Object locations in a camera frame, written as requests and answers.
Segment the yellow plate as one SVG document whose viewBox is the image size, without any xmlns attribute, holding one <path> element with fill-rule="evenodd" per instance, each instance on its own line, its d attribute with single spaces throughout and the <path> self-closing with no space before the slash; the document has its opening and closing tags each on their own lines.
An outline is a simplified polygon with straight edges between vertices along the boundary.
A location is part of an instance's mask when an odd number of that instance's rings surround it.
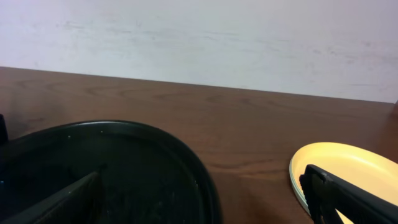
<svg viewBox="0 0 398 224">
<path fill-rule="evenodd" d="M 318 142 L 299 149 L 291 158 L 303 174 L 315 165 L 397 206 L 397 163 L 373 152 L 335 142 Z M 353 223 L 342 213 L 343 223 Z"/>
</svg>

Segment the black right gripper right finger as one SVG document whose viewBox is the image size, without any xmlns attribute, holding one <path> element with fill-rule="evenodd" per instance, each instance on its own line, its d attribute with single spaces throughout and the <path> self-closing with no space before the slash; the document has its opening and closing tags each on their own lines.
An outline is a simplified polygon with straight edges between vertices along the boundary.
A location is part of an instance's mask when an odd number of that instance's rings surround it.
<svg viewBox="0 0 398 224">
<path fill-rule="evenodd" d="M 315 224 L 397 224 L 397 206 L 315 166 L 306 166 L 300 185 Z"/>
</svg>

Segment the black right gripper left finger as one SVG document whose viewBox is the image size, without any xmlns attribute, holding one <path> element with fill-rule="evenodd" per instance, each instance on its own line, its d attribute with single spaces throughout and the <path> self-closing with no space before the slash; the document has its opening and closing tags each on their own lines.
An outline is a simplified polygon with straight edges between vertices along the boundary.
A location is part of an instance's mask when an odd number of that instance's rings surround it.
<svg viewBox="0 0 398 224">
<path fill-rule="evenodd" d="M 97 223 L 103 204 L 101 175 L 92 172 L 1 224 Z"/>
</svg>

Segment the mint green plate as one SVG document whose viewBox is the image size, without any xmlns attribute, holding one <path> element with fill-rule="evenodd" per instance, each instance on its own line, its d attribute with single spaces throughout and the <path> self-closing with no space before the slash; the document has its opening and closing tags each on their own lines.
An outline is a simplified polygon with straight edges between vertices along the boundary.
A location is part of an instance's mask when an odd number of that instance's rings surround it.
<svg viewBox="0 0 398 224">
<path fill-rule="evenodd" d="M 289 177 L 290 177 L 290 182 L 292 189 L 294 191 L 294 194 L 300 203 L 301 207 L 306 211 L 308 215 L 310 215 L 310 211 L 308 209 L 307 201 L 305 199 L 303 190 L 301 189 L 299 177 L 303 174 L 303 171 L 301 171 L 299 168 L 297 168 L 296 165 L 293 163 L 293 159 L 290 160 L 289 163 Z"/>
</svg>

